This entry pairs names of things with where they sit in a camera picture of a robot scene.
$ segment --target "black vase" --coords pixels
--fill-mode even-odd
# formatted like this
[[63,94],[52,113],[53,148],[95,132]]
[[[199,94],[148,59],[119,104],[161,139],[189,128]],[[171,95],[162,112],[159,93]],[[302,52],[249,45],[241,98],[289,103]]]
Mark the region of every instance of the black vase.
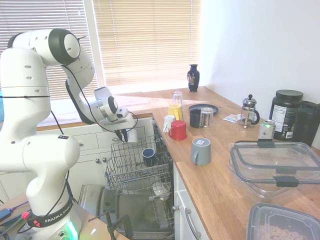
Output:
[[191,64],[187,74],[190,92],[196,92],[199,86],[200,72],[197,70],[197,66],[197,64]]

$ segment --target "grey mug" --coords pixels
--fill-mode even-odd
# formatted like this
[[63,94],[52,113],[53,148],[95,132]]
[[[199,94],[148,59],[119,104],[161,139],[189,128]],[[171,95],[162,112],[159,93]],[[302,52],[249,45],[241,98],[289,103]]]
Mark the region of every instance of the grey mug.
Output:
[[192,141],[191,161],[195,165],[207,165],[211,162],[211,142],[204,137]]

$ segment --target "window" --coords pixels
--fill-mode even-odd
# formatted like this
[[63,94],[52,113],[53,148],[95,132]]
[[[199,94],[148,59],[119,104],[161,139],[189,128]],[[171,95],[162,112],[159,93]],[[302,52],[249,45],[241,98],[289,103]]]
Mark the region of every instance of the window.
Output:
[[93,0],[93,8],[106,86],[187,86],[199,61],[200,0]]
[[[0,2],[0,54],[7,49],[10,37],[38,29],[62,28],[76,37],[83,37],[80,44],[92,59],[87,19],[82,0],[2,0]],[[67,76],[60,67],[48,67],[47,77],[51,100],[67,99]],[[98,87],[94,77],[84,92],[92,96]]]

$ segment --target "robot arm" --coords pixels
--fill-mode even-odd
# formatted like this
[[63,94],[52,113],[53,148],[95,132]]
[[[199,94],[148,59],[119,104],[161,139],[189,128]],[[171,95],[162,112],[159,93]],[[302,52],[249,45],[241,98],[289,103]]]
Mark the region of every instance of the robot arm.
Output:
[[71,136],[37,135],[37,125],[51,111],[48,66],[62,66],[67,91],[87,124],[97,122],[106,130],[134,126],[128,110],[118,108],[106,87],[94,91],[96,101],[80,97],[94,77],[94,67],[78,39],[64,29],[45,29],[12,37],[1,55],[1,87],[5,120],[0,132],[0,171],[37,174],[26,190],[31,206],[26,234],[33,240],[78,239],[81,220],[72,208],[64,176],[77,162],[79,143]]
[[78,39],[68,30],[56,28],[25,32],[13,37],[8,47],[33,49],[47,66],[60,65],[67,75],[67,92],[84,123],[91,125],[97,122],[106,131],[129,129],[135,125],[128,109],[118,107],[107,87],[94,91],[96,100],[93,102],[87,102],[80,96],[94,78],[95,69]]

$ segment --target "red mug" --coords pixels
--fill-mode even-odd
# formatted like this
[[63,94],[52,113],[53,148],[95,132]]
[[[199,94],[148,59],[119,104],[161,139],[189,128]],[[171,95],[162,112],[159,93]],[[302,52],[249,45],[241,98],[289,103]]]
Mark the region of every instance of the red mug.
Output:
[[187,138],[186,122],[181,120],[173,121],[168,134],[173,140],[185,140]]

